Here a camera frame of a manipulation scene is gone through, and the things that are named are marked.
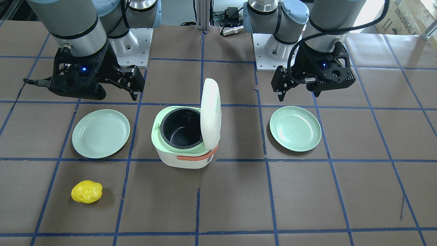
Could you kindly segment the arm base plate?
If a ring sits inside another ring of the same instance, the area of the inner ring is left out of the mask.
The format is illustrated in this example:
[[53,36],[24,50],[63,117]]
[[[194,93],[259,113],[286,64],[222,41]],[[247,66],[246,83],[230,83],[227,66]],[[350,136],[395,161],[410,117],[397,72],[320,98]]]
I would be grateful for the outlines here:
[[272,34],[254,33],[252,38],[257,71],[275,72],[278,66],[287,68],[294,44],[282,44]]
[[147,68],[152,36],[153,29],[136,28],[130,29],[124,37],[109,39],[119,65]]

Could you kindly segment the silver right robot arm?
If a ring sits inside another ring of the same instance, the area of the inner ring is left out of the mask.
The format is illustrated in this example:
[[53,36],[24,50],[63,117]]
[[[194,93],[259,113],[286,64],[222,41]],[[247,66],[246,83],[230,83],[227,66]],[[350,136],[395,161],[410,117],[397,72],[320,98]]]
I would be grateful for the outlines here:
[[25,83],[89,100],[103,100],[102,84],[112,84],[137,100],[145,86],[143,74],[132,61],[120,65],[118,58],[140,50],[134,29],[161,26],[160,0],[29,0],[28,5],[59,48],[53,75]]

